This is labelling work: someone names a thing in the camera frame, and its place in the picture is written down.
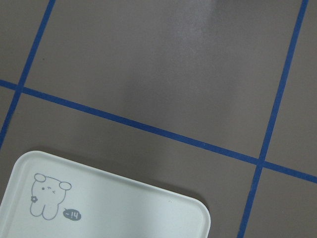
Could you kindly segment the cream rabbit tray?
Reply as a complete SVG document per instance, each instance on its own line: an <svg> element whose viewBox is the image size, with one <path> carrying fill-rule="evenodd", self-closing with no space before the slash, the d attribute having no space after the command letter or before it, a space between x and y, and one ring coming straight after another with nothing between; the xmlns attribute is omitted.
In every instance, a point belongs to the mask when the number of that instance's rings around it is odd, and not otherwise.
<svg viewBox="0 0 317 238"><path fill-rule="evenodd" d="M14 164L0 205L3 238L206 238L191 197L42 151Z"/></svg>

